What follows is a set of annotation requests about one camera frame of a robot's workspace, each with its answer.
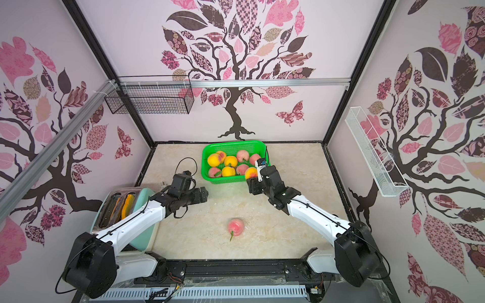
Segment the pink peach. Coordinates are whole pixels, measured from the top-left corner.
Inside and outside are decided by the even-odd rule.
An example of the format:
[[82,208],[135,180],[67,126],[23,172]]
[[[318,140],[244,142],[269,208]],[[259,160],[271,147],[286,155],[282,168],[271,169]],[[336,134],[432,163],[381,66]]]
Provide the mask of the pink peach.
[[259,154],[253,154],[251,157],[250,157],[250,164],[252,166],[256,166],[256,162],[257,160],[261,159],[261,156]]
[[244,232],[245,223],[239,218],[234,218],[229,222],[227,228],[231,235],[230,241],[232,241],[234,237],[238,237]]
[[220,178],[222,177],[222,171],[218,167],[211,167],[208,171],[209,178]]
[[246,150],[240,150],[237,152],[236,158],[239,163],[246,163],[250,159],[250,154]]
[[247,164],[240,164],[236,167],[236,174],[237,175],[245,175],[246,171],[249,169]]

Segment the yellow peach with green leaf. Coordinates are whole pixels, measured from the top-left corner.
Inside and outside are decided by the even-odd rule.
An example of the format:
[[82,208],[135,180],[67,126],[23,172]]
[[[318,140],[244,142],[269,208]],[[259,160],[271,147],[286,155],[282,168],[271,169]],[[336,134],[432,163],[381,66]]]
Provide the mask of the yellow peach with green leaf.
[[230,156],[228,155],[225,160],[224,160],[224,166],[225,167],[233,167],[236,168],[238,166],[239,162],[235,156]]

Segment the yellow peach with red spot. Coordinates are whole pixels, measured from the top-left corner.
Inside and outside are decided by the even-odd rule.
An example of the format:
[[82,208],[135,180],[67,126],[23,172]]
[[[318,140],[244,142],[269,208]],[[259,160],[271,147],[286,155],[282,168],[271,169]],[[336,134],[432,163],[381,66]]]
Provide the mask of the yellow peach with red spot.
[[224,151],[217,151],[216,154],[219,156],[220,162],[224,162],[226,159],[226,153]]

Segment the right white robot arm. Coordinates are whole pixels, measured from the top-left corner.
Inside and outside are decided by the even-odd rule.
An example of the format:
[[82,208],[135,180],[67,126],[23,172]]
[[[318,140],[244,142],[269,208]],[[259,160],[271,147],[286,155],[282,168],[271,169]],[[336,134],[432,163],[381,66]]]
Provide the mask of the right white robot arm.
[[251,194],[264,194],[274,208],[304,222],[331,243],[333,251],[316,249],[303,258],[312,272],[337,274],[360,287],[381,265],[383,256],[364,223],[349,222],[316,206],[286,186],[276,166],[257,167],[246,183]]

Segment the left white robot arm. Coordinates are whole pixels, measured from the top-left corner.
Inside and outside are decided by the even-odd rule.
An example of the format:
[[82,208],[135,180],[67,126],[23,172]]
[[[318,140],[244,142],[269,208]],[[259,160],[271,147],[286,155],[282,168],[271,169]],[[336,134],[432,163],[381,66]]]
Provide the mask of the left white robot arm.
[[148,198],[141,209],[96,234],[79,235],[71,249],[60,279],[91,299],[106,293],[114,284],[152,275],[159,263],[152,255],[120,256],[120,252],[151,226],[174,215],[181,207],[205,203],[206,188],[174,194],[169,188]]

